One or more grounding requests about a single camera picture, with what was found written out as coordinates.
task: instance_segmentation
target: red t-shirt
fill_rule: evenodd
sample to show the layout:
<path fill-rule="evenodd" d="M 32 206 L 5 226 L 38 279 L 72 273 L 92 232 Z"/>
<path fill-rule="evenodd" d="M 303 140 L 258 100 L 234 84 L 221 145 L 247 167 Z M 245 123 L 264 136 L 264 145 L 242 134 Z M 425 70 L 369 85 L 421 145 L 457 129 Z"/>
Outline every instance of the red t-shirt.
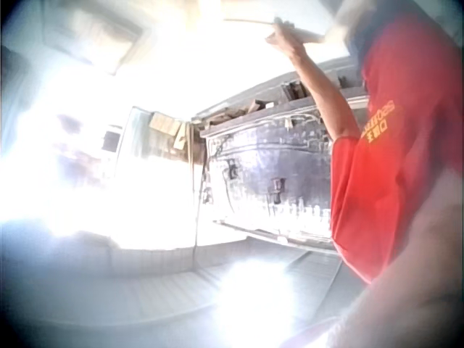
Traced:
<path fill-rule="evenodd" d="M 333 145 L 332 238 L 371 282 L 392 261 L 444 166 L 463 174 L 463 66 L 431 21 L 401 14 L 373 42 L 363 76 L 370 119 Z"/>

